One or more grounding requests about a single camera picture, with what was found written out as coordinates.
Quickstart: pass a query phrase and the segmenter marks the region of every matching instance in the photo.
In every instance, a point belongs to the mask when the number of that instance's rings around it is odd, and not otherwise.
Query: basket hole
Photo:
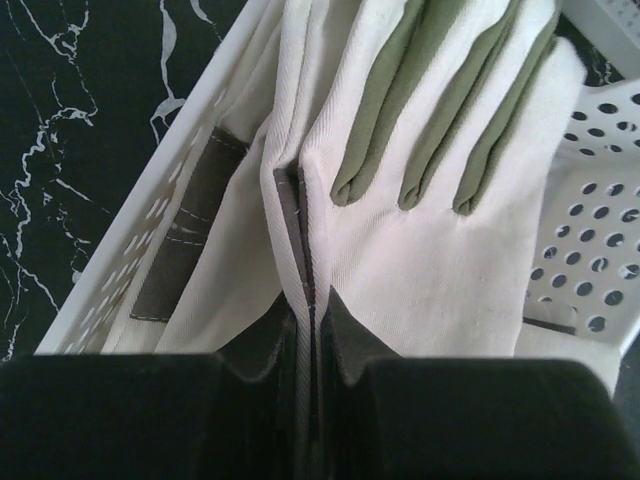
[[[94,323],[93,325],[91,325],[91,328],[89,329],[89,333],[90,333],[90,334],[95,333],[95,331],[96,331],[97,329],[99,329],[99,328],[102,326],[102,320],[103,320],[103,319],[104,319],[104,317],[100,317],[100,318],[96,321],[96,323]]]
[[[151,243],[151,240],[153,240],[153,236],[156,234],[156,230],[157,228],[154,228],[153,230],[151,230],[151,232],[149,233],[149,236],[147,237],[147,241],[144,242],[146,245],[149,245]]]
[[[580,261],[581,258],[582,255],[580,254],[580,252],[571,252],[569,255],[567,255],[565,261],[568,265],[575,265]]]
[[[127,280],[127,281],[125,282],[125,284],[122,286],[122,291],[123,291],[123,292],[126,292],[126,291],[127,291],[127,288],[129,288],[129,285],[131,285],[131,281],[132,281],[132,280],[133,280],[133,277],[132,277],[132,278],[130,278],[129,280]]]
[[[620,195],[624,190],[624,185],[621,183],[612,183],[607,187],[605,193],[610,197],[615,197],[616,195]]]
[[[604,131],[599,128],[590,128],[587,132],[589,132],[589,135],[592,137],[604,137]]]
[[[553,286],[554,288],[560,288],[565,283],[567,283],[567,276],[566,275],[562,275],[562,274],[556,275],[551,280],[551,286]]]
[[[150,219],[153,214],[156,211],[156,208],[158,208],[158,205],[160,205],[160,199],[156,198],[155,202],[153,202],[153,205],[151,205],[151,208],[149,209],[149,212],[147,213],[147,216],[145,217],[145,219]]]
[[[556,247],[547,247],[542,251],[542,256],[546,259],[551,259],[556,256],[558,249]]]
[[[640,267],[634,263],[623,265],[618,271],[620,278],[623,280],[633,280],[638,276],[638,273],[640,273]]]
[[[116,273],[117,272],[111,272],[111,275],[109,275],[109,278],[107,278],[107,281],[104,282],[104,285],[100,289],[101,292],[104,292],[109,287],[109,285],[111,285],[111,282],[113,282],[113,279],[116,278]]]
[[[612,115],[618,112],[618,107],[616,107],[613,103],[601,103],[598,105],[598,110],[602,113],[606,113],[607,115]]]
[[[116,278],[116,282],[119,282],[120,279],[122,279],[122,277],[124,277],[127,274],[127,268],[129,268],[128,263],[124,267],[122,267],[122,270],[120,270],[120,273],[118,274],[118,278]]]
[[[131,239],[131,242],[129,242],[129,246],[124,249],[124,255],[128,254],[131,250],[133,250],[133,247],[135,247],[137,241],[138,241],[138,236],[134,235],[133,238]]]
[[[622,212],[622,216],[620,217],[620,220],[622,220],[624,223],[635,222],[638,219],[639,215],[640,215],[640,210],[638,210],[637,208],[630,208]]]
[[[606,319],[598,315],[597,317],[591,317],[589,319],[589,322],[587,323],[587,327],[592,332],[598,333],[604,330],[605,323],[606,323]]]
[[[609,207],[598,207],[593,211],[593,218],[600,220],[609,214]]]
[[[606,238],[605,243],[611,248],[619,247],[624,243],[624,235],[621,233],[612,233]]]
[[[84,341],[87,339],[87,337],[89,336],[89,330],[85,330],[82,335],[80,335],[80,338],[78,339],[78,343],[81,345],[84,345]]]
[[[102,299],[102,302],[100,302],[100,305],[98,306],[98,310],[96,310],[96,315],[99,314],[104,309],[104,307],[107,306],[107,303],[109,303],[109,300],[110,300],[110,297],[108,296]]]
[[[569,225],[560,225],[556,228],[556,236],[559,238],[566,237],[571,232],[571,227]]]
[[[136,262],[131,262],[131,265],[129,265],[129,268],[127,269],[126,275],[129,275],[131,272],[133,272],[135,268],[136,268]]]
[[[582,213],[582,210],[584,210],[584,206],[581,203],[577,203],[569,209],[569,215],[575,217],[577,215],[580,215]]]
[[[173,183],[176,178],[178,178],[178,175],[180,175],[180,171],[182,170],[182,165],[184,162],[178,162],[178,165],[176,165],[176,168],[173,169],[173,172],[171,173],[171,176],[169,177],[168,182],[169,183]]]
[[[147,240],[148,236],[149,236],[149,232],[144,232],[142,234],[142,236],[140,237],[140,240],[138,240],[138,243],[136,245],[136,250],[138,250],[142,245],[144,245],[144,242]]]
[[[122,287],[116,288],[116,291],[111,295],[111,301],[109,303],[114,304],[120,298],[120,294],[122,293]]]
[[[80,322],[80,326],[84,327],[87,323],[89,323],[89,320],[91,320],[91,318],[93,317],[93,312],[95,312],[96,309],[92,308],[91,310],[89,310],[87,312],[87,314],[85,315],[85,317],[82,319],[82,321]]]
[[[604,296],[604,303],[610,307],[620,305],[624,300],[624,295],[620,290],[612,290]]]
[[[593,285],[591,282],[582,282],[576,286],[576,294],[579,297],[586,297],[593,291]]]
[[[531,272],[531,280],[540,280],[544,275],[544,270],[542,268],[536,268]]]
[[[595,236],[596,236],[596,231],[593,230],[592,228],[588,228],[580,232],[580,236],[578,238],[580,238],[581,242],[589,242],[593,240],[593,237]]]
[[[160,208],[158,209],[158,213],[156,213],[156,217],[159,217],[160,215],[162,215],[164,213],[164,209],[167,208],[168,204],[169,204],[169,199],[165,198],[162,201],[162,204],[160,205]]]
[[[591,270],[596,273],[604,272],[609,266],[609,260],[605,257],[596,257],[591,260]]]
[[[616,127],[623,132],[635,132],[638,129],[638,126],[633,122],[618,122],[616,123]]]
[[[598,188],[598,184],[597,183],[587,183],[586,185],[584,185],[582,187],[582,193],[584,193],[585,195],[589,195],[590,193],[593,193],[596,188]]]

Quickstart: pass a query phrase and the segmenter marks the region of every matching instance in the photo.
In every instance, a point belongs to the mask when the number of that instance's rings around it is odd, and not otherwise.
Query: white glove
[[[552,1],[524,2],[482,90],[473,105],[465,106],[464,121],[424,196],[412,209],[400,209],[407,161],[438,99],[475,38],[506,8],[506,3],[502,8],[489,3],[493,15],[484,10],[487,2],[469,2],[451,29],[398,118],[373,182],[360,200],[336,207],[330,199],[358,92],[329,99],[300,158],[316,311],[321,315],[326,308],[333,283],[354,317],[402,355],[513,354],[544,181],[584,76],[571,46],[558,40],[492,150],[493,172],[481,201],[480,195],[473,198],[469,215],[456,213],[452,206],[467,159],[554,13]],[[476,10],[481,6],[484,15]],[[348,71],[349,62],[343,67]],[[338,109],[341,122],[330,121]],[[262,185],[268,209],[264,181]],[[285,278],[295,278],[296,272],[288,252],[280,248],[278,253],[282,230],[271,228],[271,216],[269,220],[285,292],[295,308],[292,299],[300,289]]]

